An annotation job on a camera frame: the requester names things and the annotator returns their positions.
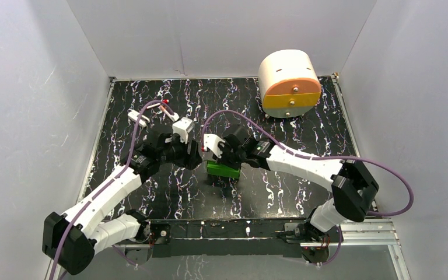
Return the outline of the green paper box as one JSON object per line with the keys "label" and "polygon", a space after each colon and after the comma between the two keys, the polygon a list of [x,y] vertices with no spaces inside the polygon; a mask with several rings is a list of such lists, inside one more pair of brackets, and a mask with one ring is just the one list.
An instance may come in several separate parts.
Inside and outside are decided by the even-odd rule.
{"label": "green paper box", "polygon": [[209,160],[206,162],[206,170],[209,175],[217,177],[226,177],[231,179],[239,179],[240,169],[233,169],[231,167],[225,166]]}

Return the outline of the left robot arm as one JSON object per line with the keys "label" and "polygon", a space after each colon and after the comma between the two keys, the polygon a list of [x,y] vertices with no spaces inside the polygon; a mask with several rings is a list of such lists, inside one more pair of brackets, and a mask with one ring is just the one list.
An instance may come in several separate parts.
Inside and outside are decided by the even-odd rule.
{"label": "left robot arm", "polygon": [[202,163],[198,141],[180,134],[153,132],[133,143],[111,175],[79,203],[44,221],[42,252],[71,275],[82,272],[99,252],[124,240],[152,241],[150,219],[129,210],[109,222],[107,214],[154,176],[162,165],[188,170]]}

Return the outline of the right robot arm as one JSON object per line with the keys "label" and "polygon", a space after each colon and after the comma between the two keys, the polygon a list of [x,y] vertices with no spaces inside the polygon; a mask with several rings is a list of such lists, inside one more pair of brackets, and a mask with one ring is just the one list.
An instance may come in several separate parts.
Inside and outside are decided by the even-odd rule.
{"label": "right robot arm", "polygon": [[284,172],[332,194],[331,199],[312,210],[304,223],[286,223],[276,234],[288,243],[319,242],[343,222],[363,222],[379,190],[361,161],[317,159],[271,138],[257,139],[238,125],[231,126],[223,137],[205,134],[203,145],[218,164],[237,169],[245,163],[253,168]]}

